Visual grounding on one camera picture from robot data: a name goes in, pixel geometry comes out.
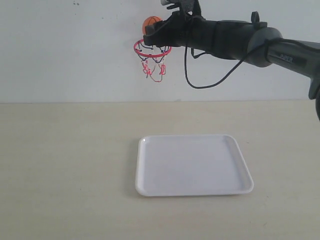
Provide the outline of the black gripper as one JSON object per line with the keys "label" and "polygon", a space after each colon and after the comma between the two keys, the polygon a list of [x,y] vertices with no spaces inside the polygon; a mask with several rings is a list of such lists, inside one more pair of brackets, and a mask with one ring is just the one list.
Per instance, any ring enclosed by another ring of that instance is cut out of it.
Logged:
{"label": "black gripper", "polygon": [[168,19],[145,27],[144,44],[157,47],[206,47],[205,37],[208,21],[202,16],[173,13]]}

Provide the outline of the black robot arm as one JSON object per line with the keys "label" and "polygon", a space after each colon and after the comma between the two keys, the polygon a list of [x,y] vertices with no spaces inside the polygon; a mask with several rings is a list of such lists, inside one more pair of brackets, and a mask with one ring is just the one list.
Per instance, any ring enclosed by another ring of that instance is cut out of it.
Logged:
{"label": "black robot arm", "polygon": [[213,21],[200,15],[174,12],[167,20],[145,28],[147,46],[184,47],[200,50],[224,60],[237,60],[259,68],[278,65],[310,78],[308,97],[320,111],[320,45],[317,42],[283,38],[281,33],[259,20],[253,12],[251,22]]}

